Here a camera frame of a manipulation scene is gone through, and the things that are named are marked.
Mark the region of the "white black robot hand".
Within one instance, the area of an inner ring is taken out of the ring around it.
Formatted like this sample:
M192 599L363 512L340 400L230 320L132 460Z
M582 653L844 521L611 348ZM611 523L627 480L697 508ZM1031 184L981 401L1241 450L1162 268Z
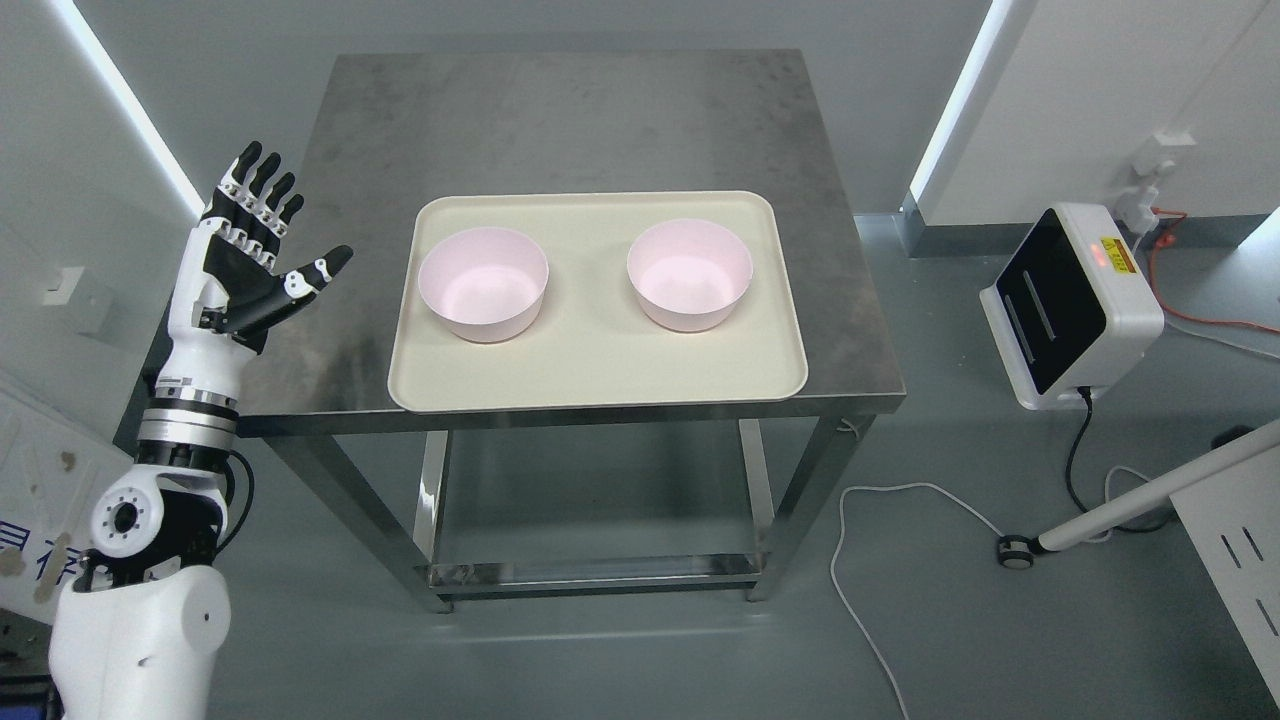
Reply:
M296 269L278 269L305 204L294 174L280 165L279 154L250 142L189 232L168 309L172 350L155 384L160 398L232 404L270 329L314 302L355 255L338 245Z

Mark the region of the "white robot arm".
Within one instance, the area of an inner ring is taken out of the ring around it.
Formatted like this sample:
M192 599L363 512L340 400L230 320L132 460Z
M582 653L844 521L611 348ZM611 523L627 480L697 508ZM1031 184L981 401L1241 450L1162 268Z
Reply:
M230 629L215 560L256 497L232 469L237 372L164 372L134 461L97 498L58 600L49 665L68 719L202 719Z

